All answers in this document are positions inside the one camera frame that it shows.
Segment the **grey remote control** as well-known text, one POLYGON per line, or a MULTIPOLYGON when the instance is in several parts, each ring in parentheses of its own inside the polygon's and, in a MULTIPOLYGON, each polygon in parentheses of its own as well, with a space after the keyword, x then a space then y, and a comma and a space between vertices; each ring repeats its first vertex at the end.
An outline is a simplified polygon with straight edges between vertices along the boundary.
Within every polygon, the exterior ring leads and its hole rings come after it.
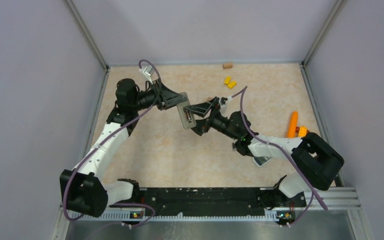
POLYGON ((197 126, 194 115, 187 109, 190 106, 190 101, 186 92, 179 93, 181 96, 180 102, 176 105, 177 111, 185 130, 192 129, 197 126))

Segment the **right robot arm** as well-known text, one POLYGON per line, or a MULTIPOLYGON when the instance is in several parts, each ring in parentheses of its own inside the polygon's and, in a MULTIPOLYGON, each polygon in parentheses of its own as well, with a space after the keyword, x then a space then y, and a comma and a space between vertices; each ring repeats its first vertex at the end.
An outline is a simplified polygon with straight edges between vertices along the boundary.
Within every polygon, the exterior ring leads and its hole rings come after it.
POLYGON ((234 140, 232 147, 242 156, 252 157, 258 166, 271 159, 286 159, 295 173, 285 176, 273 192, 273 200, 279 206, 287 206, 293 198, 313 189, 327 191, 345 160, 324 139, 314 132, 303 137, 274 137, 251 130, 243 110, 230 117, 222 113, 228 99, 214 97, 210 101, 185 107, 189 117, 199 116, 192 131, 201 136, 214 129, 234 140))

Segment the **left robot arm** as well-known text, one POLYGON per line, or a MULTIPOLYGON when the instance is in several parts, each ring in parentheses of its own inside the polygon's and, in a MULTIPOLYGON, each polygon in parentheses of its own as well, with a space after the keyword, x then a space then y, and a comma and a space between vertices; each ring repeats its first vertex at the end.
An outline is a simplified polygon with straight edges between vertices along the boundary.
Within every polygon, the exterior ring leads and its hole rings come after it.
POLYGON ((119 179, 104 185, 103 175, 141 117, 154 106, 163 111, 187 101, 186 93, 169 89, 160 78, 148 81, 145 86, 145 90, 140 90, 131 78, 124 78, 116 84, 116 101, 99 138, 72 170, 65 169, 61 173, 62 207, 69 221, 74 221, 70 211, 99 217, 108 206, 120 201, 129 207, 140 202, 141 194, 136 181, 119 179))

